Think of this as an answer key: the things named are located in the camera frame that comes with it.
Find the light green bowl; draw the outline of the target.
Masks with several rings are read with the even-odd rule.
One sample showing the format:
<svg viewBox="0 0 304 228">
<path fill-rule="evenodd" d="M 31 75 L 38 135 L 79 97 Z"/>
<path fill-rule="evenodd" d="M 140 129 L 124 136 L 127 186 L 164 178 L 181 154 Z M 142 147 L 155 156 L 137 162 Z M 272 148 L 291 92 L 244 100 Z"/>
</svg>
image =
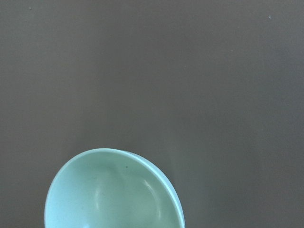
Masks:
<svg viewBox="0 0 304 228">
<path fill-rule="evenodd" d="M 44 209 L 47 228 L 183 228 L 181 202 L 167 176 L 127 151 L 82 152 L 57 172 Z"/>
</svg>

